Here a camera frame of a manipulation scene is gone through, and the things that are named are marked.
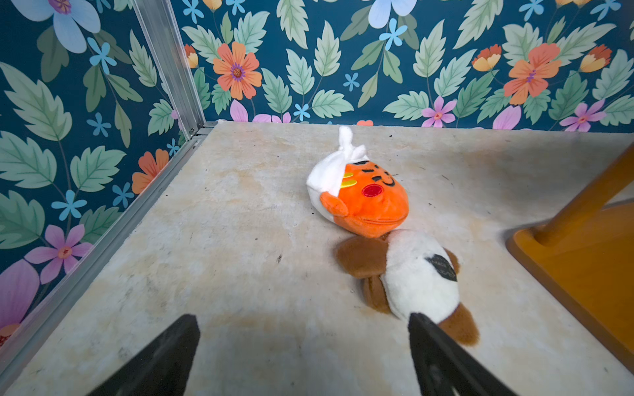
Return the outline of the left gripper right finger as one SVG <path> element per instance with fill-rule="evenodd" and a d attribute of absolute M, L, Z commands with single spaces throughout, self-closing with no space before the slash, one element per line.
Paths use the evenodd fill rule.
<path fill-rule="evenodd" d="M 422 313 L 409 317 L 408 331 L 422 395 L 514 394 Z"/>

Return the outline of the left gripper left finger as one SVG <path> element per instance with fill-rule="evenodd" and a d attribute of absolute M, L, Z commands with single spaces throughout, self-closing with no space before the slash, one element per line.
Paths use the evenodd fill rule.
<path fill-rule="evenodd" d="M 92 395 L 183 395 L 201 332 L 196 316 L 184 314 Z"/>

